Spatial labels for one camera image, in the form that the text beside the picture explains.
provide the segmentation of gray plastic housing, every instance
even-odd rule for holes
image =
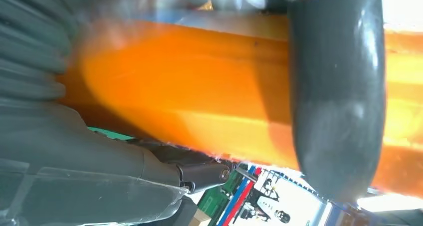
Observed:
[[[133,225],[173,215],[177,168],[89,131],[54,75],[101,0],[0,0],[0,225]]]

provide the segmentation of orange plastic panel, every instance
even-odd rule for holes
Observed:
[[[287,32],[285,19],[268,19]],[[63,103],[88,125],[298,168],[288,42],[281,35],[142,21],[110,31],[110,25],[98,28],[60,77],[67,86]],[[388,109],[374,186],[423,197],[423,36],[387,32],[386,42]]]

